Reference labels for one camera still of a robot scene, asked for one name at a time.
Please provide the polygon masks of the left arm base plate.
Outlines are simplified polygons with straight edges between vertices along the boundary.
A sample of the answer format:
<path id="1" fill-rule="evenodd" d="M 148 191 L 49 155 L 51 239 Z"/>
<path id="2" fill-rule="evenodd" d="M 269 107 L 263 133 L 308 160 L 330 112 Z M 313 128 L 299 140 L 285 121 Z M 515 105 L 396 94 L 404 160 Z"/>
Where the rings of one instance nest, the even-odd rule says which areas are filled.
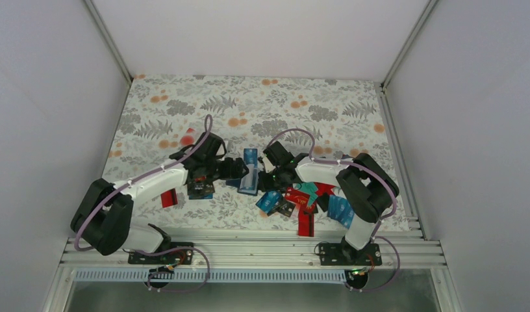
<path id="1" fill-rule="evenodd" d="M 166 250 L 180 248 L 180 247 L 194 247 L 192 242 L 171 242 L 168 245 L 159 247 L 153 256 L 143 255 L 135 251 L 130 251 L 128 256 L 128 264 L 130 265 L 190 265 L 192 263 L 192 250 L 178 250 L 175 252 L 165 253 Z"/>

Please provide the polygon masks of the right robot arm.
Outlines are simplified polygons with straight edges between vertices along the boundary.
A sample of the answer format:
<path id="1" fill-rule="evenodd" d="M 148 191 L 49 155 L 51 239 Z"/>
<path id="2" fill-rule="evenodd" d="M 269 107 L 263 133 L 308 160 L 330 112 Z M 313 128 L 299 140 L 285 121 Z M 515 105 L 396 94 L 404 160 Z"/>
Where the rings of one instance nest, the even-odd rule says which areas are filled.
<path id="1" fill-rule="evenodd" d="M 337 161 L 306 153 L 294 156 L 279 142 L 270 144 L 264 156 L 273 169 L 259 174 L 260 190 L 277 190 L 296 183 L 322 183 L 341 190 L 354 214 L 342 239 L 342 258 L 350 265 L 363 260 L 380 221 L 395 213 L 399 195 L 394 180 L 372 156 L 361 153 Z"/>

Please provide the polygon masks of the navy blue card holder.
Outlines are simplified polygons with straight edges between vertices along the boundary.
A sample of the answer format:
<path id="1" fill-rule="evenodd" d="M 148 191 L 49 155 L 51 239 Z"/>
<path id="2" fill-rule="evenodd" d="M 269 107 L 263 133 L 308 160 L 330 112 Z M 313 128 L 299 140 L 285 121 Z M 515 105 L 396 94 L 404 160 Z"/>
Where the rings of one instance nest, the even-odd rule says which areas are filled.
<path id="1" fill-rule="evenodd" d="M 237 193 L 256 196 L 258 193 L 259 168 L 255 164 L 249 164 L 249 173 L 242 179 L 227 180 L 228 187 L 235 188 Z"/>

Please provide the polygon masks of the lone blue credit card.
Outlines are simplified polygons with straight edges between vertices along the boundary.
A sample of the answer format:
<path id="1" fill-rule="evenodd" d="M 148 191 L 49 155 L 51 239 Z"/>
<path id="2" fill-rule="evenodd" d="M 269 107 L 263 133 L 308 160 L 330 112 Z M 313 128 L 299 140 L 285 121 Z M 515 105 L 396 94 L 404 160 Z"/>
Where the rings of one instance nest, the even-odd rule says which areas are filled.
<path id="1" fill-rule="evenodd" d="M 256 148 L 244 148 L 243 150 L 243 159 L 247 166 L 258 165 L 258 150 Z"/>

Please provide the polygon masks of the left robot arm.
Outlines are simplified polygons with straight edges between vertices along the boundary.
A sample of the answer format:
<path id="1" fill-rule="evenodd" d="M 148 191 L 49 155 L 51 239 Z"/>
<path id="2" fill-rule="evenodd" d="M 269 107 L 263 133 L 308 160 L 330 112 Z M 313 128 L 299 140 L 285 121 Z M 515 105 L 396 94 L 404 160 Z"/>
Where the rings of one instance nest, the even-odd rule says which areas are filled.
<path id="1" fill-rule="evenodd" d="M 161 194 L 193 182 L 242 179 L 251 172 L 242 158 L 220 155 L 225 142 L 204 133 L 196 144 L 174 153 L 158 167 L 126 181 L 93 181 L 71 220 L 77 251 L 110 255 L 126 249 L 142 252 L 154 263 L 170 256 L 158 227 L 132 220 L 133 210 Z"/>

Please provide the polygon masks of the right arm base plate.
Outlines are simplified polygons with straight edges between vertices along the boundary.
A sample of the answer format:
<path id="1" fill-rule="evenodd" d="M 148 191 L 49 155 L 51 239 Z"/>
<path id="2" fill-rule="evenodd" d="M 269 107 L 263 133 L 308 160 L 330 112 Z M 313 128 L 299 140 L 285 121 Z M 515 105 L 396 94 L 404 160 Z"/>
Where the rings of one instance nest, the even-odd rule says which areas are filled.
<path id="1" fill-rule="evenodd" d="M 382 265 L 379 245 L 369 242 L 356 250 L 346 243 L 319 242 L 314 249 L 322 266 L 377 266 Z"/>

